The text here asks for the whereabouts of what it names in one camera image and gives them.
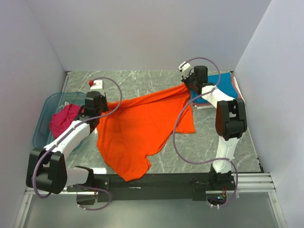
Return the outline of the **orange t shirt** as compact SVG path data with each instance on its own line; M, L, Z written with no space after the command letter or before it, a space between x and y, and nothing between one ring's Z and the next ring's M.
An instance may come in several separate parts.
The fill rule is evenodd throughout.
M125 181L141 178L172 132L194 133L190 93L178 85L137 98L108 103L110 110L97 126L96 146L106 163Z

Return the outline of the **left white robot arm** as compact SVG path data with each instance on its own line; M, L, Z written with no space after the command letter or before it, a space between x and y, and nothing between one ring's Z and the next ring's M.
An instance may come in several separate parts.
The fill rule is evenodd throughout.
M83 166L68 169L66 158L95 130L100 115L108 110L105 94L98 91L86 93L85 104L70 126L53 142L43 148L34 148L30 153L26 186L53 194L72 185L91 190L95 185L93 169Z

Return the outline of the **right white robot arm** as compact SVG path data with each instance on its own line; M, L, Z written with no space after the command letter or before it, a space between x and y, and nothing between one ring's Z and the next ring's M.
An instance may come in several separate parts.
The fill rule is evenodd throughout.
M237 143L247 131L245 102L222 92L214 83L208 82L206 66L191 67L183 63L178 67L181 81L190 92L203 94L203 99L216 108L215 128L219 136L216 160L209 172L209 186L215 190L233 183L232 164Z

